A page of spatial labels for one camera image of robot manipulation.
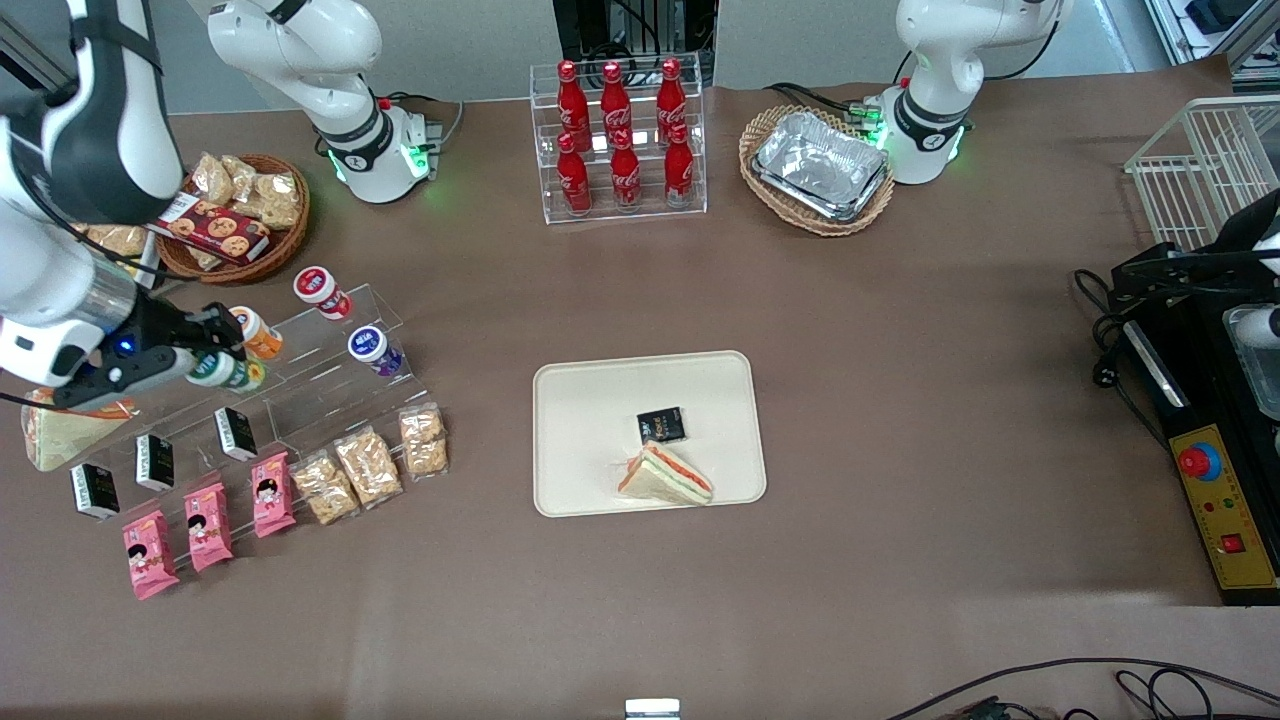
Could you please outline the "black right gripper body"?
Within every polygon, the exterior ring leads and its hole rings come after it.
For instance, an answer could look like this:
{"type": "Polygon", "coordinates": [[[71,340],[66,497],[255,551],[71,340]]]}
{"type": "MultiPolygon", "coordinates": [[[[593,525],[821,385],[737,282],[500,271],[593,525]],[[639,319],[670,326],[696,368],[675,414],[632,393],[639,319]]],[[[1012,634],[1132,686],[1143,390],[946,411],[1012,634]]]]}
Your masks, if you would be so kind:
{"type": "Polygon", "coordinates": [[[195,318],[165,299],[136,297],[129,316],[104,340],[105,363],[195,363],[197,357],[174,348],[174,329],[195,318]]]}

